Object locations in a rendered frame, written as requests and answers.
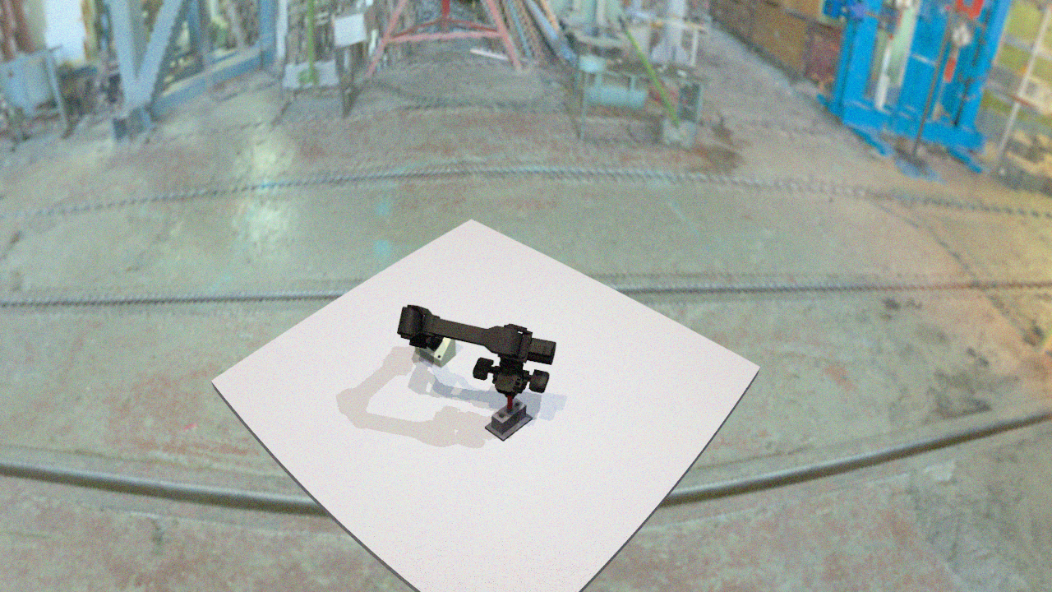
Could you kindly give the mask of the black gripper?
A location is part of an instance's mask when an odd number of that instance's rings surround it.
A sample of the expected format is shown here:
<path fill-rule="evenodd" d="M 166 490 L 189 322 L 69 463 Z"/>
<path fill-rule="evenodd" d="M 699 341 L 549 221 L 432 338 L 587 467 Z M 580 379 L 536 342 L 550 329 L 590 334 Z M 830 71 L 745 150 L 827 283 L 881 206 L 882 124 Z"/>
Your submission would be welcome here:
<path fill-rule="evenodd" d="M 488 373 L 495 374 L 493 375 L 492 380 L 493 385 L 495 385 L 495 380 L 497 376 L 499 376 L 502 364 L 506 364 L 507 368 L 514 368 L 514 367 L 521 368 L 521 371 L 524 374 L 523 379 L 523 382 L 525 383 L 524 390 L 525 387 L 528 385 L 528 382 L 530 382 L 529 390 L 531 392 L 537 392 L 541 394 L 545 393 L 547 383 L 549 382 L 550 379 L 550 374 L 548 372 L 537 370 L 537 368 L 534 368 L 533 375 L 529 375 L 529 371 L 523 370 L 524 364 L 521 363 L 521 361 L 506 361 L 503 358 L 500 358 L 499 366 L 493 367 L 493 360 L 489 358 L 479 358 L 477 360 L 476 367 L 473 369 L 473 377 L 478 380 L 486 380 Z"/>

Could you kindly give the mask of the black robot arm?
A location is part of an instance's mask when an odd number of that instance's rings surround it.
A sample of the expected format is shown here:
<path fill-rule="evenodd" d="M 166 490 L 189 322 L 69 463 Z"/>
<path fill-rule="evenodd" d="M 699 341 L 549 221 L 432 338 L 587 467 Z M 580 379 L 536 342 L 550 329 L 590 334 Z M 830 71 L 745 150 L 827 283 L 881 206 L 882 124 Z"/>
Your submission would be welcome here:
<path fill-rule="evenodd" d="M 444 336 L 473 342 L 476 345 L 486 346 L 490 353 L 497 354 L 497 358 L 521 361 L 521 363 L 526 363 L 528 360 L 552 366 L 557 352 L 557 342 L 531 338 L 533 333 L 528 332 L 527 327 L 509 324 L 485 329 L 485 327 L 462 325 L 434 317 L 428 308 L 419 306 L 402 308 L 397 333 L 405 340 L 410 340 L 409 345 L 424 349 L 429 346 L 432 351 L 442 344 Z M 502 364 L 495 380 L 495 390 L 510 396 L 522 394 L 525 386 L 523 379 L 521 368 L 507 368 L 506 364 Z"/>

